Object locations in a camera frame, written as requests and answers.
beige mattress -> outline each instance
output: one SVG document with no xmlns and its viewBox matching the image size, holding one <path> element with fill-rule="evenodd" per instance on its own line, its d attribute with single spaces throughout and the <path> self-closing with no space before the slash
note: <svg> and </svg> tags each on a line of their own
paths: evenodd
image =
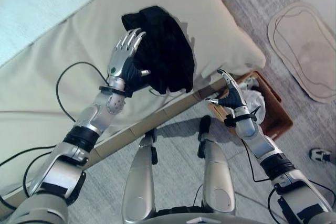
<svg viewBox="0 0 336 224">
<path fill-rule="evenodd" d="M 219 79 L 215 74 L 218 68 L 244 74 L 265 65 L 263 53 L 237 27 L 221 0 L 92 0 L 0 68 L 1 161 L 21 150 L 53 145 L 63 140 L 72 122 L 57 103 L 57 78 L 76 61 L 88 61 L 106 73 L 112 48 L 125 33 L 121 16 L 152 5 L 161 6 L 174 16 L 193 48 L 192 93 L 215 83 Z M 65 74 L 60 84 L 64 107 L 76 118 L 94 100 L 99 92 L 98 86 L 102 84 L 90 67 L 75 66 Z M 138 91 L 131 99 L 126 99 L 124 110 L 100 138 L 98 145 L 113 142 L 105 146 L 113 146 L 115 150 L 138 137 L 146 127 L 151 127 L 151 123 L 156 125 L 169 118 L 167 114 L 173 116 L 180 112 L 184 108 L 180 103 L 182 99 L 196 102 L 194 95 L 183 91 L 156 96 L 149 89 Z M 179 104 L 179 109 L 174 110 L 174 104 Z M 164 108 L 170 108 L 170 112 L 163 113 Z M 150 119 L 143 127 L 143 119 L 148 117 Z M 104 147 L 99 150 L 97 147 L 92 155 L 98 160 L 111 152 L 112 149 Z M 21 186 L 27 163 L 40 153 L 43 151 L 27 153 L 0 168 L 1 195 Z M 32 167 L 28 178 L 37 168 L 38 164 Z"/>
</svg>

black fabric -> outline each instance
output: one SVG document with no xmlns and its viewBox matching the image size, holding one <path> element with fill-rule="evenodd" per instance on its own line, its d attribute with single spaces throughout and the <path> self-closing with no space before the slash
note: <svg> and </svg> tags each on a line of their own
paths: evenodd
<svg viewBox="0 0 336 224">
<path fill-rule="evenodd" d="M 148 69 L 143 77 L 160 94 L 193 88 L 194 58 L 188 41 L 169 13 L 152 6 L 121 18 L 126 30 L 140 27 L 146 36 L 134 56 L 138 69 Z"/>
</svg>

floor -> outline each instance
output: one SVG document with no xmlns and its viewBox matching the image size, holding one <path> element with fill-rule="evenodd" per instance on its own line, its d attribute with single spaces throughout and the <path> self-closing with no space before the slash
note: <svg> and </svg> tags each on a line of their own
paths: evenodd
<svg viewBox="0 0 336 224">
<path fill-rule="evenodd" d="M 336 102 L 321 104 L 311 100 L 272 50 L 267 24 L 273 15 L 297 0 L 223 0 L 236 22 L 267 58 L 261 71 L 280 94 L 282 106 L 294 126 L 277 144 L 310 179 L 336 190 L 336 167 L 309 159 L 309 149 L 317 146 L 336 151 Z M 200 102 L 158 127 L 155 144 L 159 163 L 153 167 L 157 209 L 190 206 L 203 179 L 203 160 L 197 157 L 197 130 L 202 116 L 211 114 Z M 266 209 L 271 191 L 269 182 L 254 183 L 247 155 L 240 140 L 222 122 L 213 119 L 211 133 L 218 139 L 229 161 L 236 191 L 237 215 L 264 223 L 275 223 Z M 121 203 L 125 181 L 139 140 L 127 145 L 87 170 L 87 180 L 78 200 L 69 207 L 69 223 L 121 223 Z M 253 161 L 257 178 L 264 178 Z M 321 189 L 329 202 L 332 196 Z M 200 204 L 201 194 L 196 204 Z M 274 195 L 271 207 L 285 223 Z"/>
</svg>

robot forearm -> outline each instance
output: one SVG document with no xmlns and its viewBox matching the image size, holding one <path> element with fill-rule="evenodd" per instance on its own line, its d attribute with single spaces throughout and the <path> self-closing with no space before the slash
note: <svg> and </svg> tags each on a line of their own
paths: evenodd
<svg viewBox="0 0 336 224">
<path fill-rule="evenodd" d="M 115 46 L 108 65 L 108 86 L 100 87 L 93 104 L 79 115 L 63 142 L 59 143 L 39 169 L 26 199 L 11 216 L 9 223 L 67 223 L 67 205 L 73 203 L 86 174 L 88 161 L 99 136 L 121 112 L 125 97 L 132 95 L 127 85 L 149 74 L 133 65 L 133 55 L 145 35 L 140 29 L 128 31 Z"/>
<path fill-rule="evenodd" d="M 253 120 L 254 116 L 250 114 L 235 80 L 224 70 L 219 70 L 218 73 L 226 80 L 229 95 L 223 99 L 208 101 L 233 109 L 234 117 L 227 117 L 225 123 L 236 127 L 237 135 L 247 144 L 264 169 L 275 191 L 281 196 L 278 202 L 287 220 L 290 223 L 308 223 L 313 217 L 318 219 L 322 214 L 323 218 L 327 217 L 324 220 L 335 218 L 324 215 L 332 212 L 327 200 L 305 175 L 294 167 L 274 141 L 263 134 L 261 127 Z"/>
</svg>

wire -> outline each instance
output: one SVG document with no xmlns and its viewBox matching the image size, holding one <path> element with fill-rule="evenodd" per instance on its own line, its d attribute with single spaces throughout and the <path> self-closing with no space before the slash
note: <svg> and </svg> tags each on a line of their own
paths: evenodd
<svg viewBox="0 0 336 224">
<path fill-rule="evenodd" d="M 334 196 L 334 201 L 333 201 L 333 203 L 332 203 L 331 208 L 334 208 L 334 206 L 335 206 L 335 202 L 336 202 L 336 194 L 334 193 L 334 191 L 331 190 L 330 188 L 328 188 L 328 187 L 326 187 L 326 186 L 324 186 L 324 185 L 321 185 L 321 184 L 319 184 L 319 183 L 316 183 L 316 182 L 314 182 L 314 181 L 312 181 L 312 180 L 309 180 L 309 181 L 312 182 L 313 184 L 317 185 L 317 186 L 320 186 L 320 187 L 322 187 L 322 188 L 324 188 L 324 189 L 330 191 L 330 192 L 333 194 L 333 196 Z"/>
<path fill-rule="evenodd" d="M 35 147 L 35 148 L 30 148 L 30 149 L 21 151 L 21 152 L 19 152 L 19 153 L 16 153 L 16 154 L 13 155 L 12 157 L 6 159 L 5 161 L 1 162 L 0 167 L 3 166 L 4 164 L 8 163 L 9 161 L 15 159 L 16 157 L 18 157 L 18 156 L 20 156 L 20 155 L 22 155 L 22 154 L 25 154 L 25 153 L 27 153 L 27 152 L 31 152 L 31 151 L 35 151 L 35 150 L 51 149 L 51 148 L 54 148 L 54 147 L 55 147 L 55 145 L 52 145 L 52 146 L 43 146 L 43 147 Z M 8 207 L 8 208 L 11 209 L 11 210 L 15 210 L 15 209 L 16 209 L 15 206 L 13 206 L 13 205 L 11 205 L 10 203 L 8 203 L 2 196 L 0 196 L 0 202 L 1 202 L 4 206 Z"/>
<path fill-rule="evenodd" d="M 104 80 L 104 82 L 108 85 L 108 82 L 106 81 L 106 79 L 105 79 L 105 77 L 102 75 L 102 73 L 98 70 L 98 68 L 96 68 L 93 64 L 88 63 L 88 62 L 86 62 L 86 61 L 78 61 L 78 62 L 76 62 L 76 63 L 74 63 L 74 64 L 71 64 L 69 67 L 67 67 L 67 68 L 61 73 L 61 75 L 58 77 L 57 82 L 56 82 L 56 88 L 55 88 L 55 89 L 56 89 L 56 98 L 57 98 L 57 102 L 58 102 L 59 106 L 61 107 L 62 111 L 64 112 L 64 114 L 67 115 L 73 122 L 75 122 L 76 120 L 75 120 L 75 119 L 74 119 L 74 118 L 73 118 L 73 117 L 66 111 L 66 109 L 63 107 L 62 102 L 61 102 L 61 100 L 60 100 L 60 98 L 59 98 L 58 86 L 59 86 L 59 83 L 60 83 L 60 81 L 61 81 L 63 75 L 64 75 L 70 68 L 72 68 L 73 66 L 78 65 L 78 64 L 87 64 L 87 65 L 89 65 L 89 66 L 92 66 L 92 67 L 98 72 L 98 74 L 99 74 L 100 77 Z"/>
<path fill-rule="evenodd" d="M 244 141 L 242 139 L 240 139 L 245 147 L 246 153 L 247 153 L 247 157 L 248 157 L 248 161 L 250 163 L 250 167 L 251 167 L 251 172 L 252 172 L 252 179 L 254 182 L 263 182 L 263 181 L 268 181 L 270 180 L 269 178 L 265 178 L 265 179 L 260 179 L 260 180 L 256 180 L 254 177 L 254 171 L 253 171 L 253 167 L 252 167 L 252 162 L 251 162 L 251 158 L 250 158 L 250 154 L 248 153 L 248 149 L 246 147 L 246 144 L 244 143 Z"/>
<path fill-rule="evenodd" d="M 9 209 L 11 209 L 11 210 L 16 210 L 16 207 L 13 206 L 13 205 L 11 205 L 11 204 L 8 203 L 7 201 L 5 201 L 4 198 L 3 198 L 2 196 L 0 196 L 0 202 L 1 202 L 4 206 L 8 207 Z"/>
<path fill-rule="evenodd" d="M 199 190 L 201 189 L 202 186 L 203 186 L 203 184 L 201 184 L 200 187 L 197 189 L 197 192 L 196 192 L 196 195 L 195 195 L 195 199 L 194 199 L 194 203 L 193 203 L 193 207 L 195 206 L 198 192 L 199 192 Z"/>
<path fill-rule="evenodd" d="M 277 223 L 277 224 L 281 224 L 276 218 L 275 216 L 273 215 L 273 212 L 271 210 L 271 206 L 270 206 L 270 202 L 271 202 L 271 197 L 273 195 L 273 193 L 275 192 L 275 189 L 273 188 L 273 190 L 269 193 L 268 195 L 268 199 L 267 199 L 267 208 L 268 208 L 268 211 L 269 211 L 269 214 L 272 216 L 273 220 Z"/>
<path fill-rule="evenodd" d="M 246 195 L 241 194 L 241 193 L 238 192 L 238 191 L 235 191 L 235 194 L 237 194 L 237 195 L 239 195 L 239 196 L 241 196 L 241 197 L 243 197 L 243 198 L 246 198 L 246 199 L 248 199 L 248 200 L 251 200 L 252 202 L 254 202 L 254 203 L 256 203 L 256 204 L 258 204 L 258 205 L 260 205 L 260 206 L 262 206 L 262 207 L 264 207 L 264 208 L 266 208 L 266 209 L 268 209 L 267 206 L 264 205 L 263 203 L 260 203 L 259 201 L 255 200 L 255 199 L 252 199 L 252 198 L 250 198 L 250 197 L 247 197 Z M 279 219 L 283 220 L 285 223 L 287 223 L 287 220 L 285 220 L 283 217 L 281 217 L 280 215 L 278 215 L 276 212 L 274 212 L 273 214 L 274 214 L 275 216 L 277 216 Z"/>
<path fill-rule="evenodd" d="M 16 157 L 22 155 L 22 154 L 25 154 L 27 152 L 31 152 L 31 151 L 35 151 L 35 150 L 43 150 L 43 149 L 51 149 L 51 148 L 54 148 L 55 145 L 52 145 L 52 146 L 42 146 L 42 147 L 34 147 L 34 148 L 30 148 L 30 149 L 26 149 L 24 151 L 21 151 L 19 153 L 16 153 L 15 155 L 13 155 L 12 157 L 6 159 L 5 161 L 3 161 L 1 164 L 0 164 L 0 167 L 3 166 L 4 164 L 8 163 L 9 161 L 11 161 L 12 159 L 15 159 Z"/>
<path fill-rule="evenodd" d="M 47 152 L 47 153 L 44 153 L 44 154 L 41 154 L 39 155 L 38 157 L 34 158 L 33 161 L 28 165 L 26 171 L 25 171 L 25 174 L 23 175 L 23 180 L 22 180 L 22 187 L 23 187 L 23 191 L 25 192 L 25 195 L 27 196 L 27 198 L 30 197 L 29 193 L 28 193 L 28 190 L 27 190 L 27 186 L 26 186 L 26 179 L 27 179 L 27 175 L 28 175 L 28 171 L 30 169 L 30 167 L 33 165 L 33 163 L 35 161 L 37 161 L 40 157 L 43 157 L 45 155 L 48 155 L 50 154 L 51 152 Z"/>
</svg>

